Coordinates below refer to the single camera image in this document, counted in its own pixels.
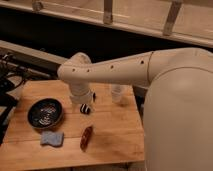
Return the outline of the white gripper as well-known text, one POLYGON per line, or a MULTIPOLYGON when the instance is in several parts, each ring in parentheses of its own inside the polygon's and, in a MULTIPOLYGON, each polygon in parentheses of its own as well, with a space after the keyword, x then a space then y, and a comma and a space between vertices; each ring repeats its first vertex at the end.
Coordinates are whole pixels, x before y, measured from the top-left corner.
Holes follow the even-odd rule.
POLYGON ((93 92, 88 83, 71 83, 69 90, 73 108, 77 108, 81 104, 91 104, 93 92))

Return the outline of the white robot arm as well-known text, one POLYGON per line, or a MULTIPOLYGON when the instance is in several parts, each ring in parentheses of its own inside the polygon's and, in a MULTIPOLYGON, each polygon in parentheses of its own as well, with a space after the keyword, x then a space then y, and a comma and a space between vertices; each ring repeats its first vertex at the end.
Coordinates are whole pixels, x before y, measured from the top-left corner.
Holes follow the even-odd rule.
POLYGON ((89 84, 145 87, 146 171, 213 171, 213 53, 178 48, 93 63, 77 53, 58 77, 74 104, 91 101, 89 84))

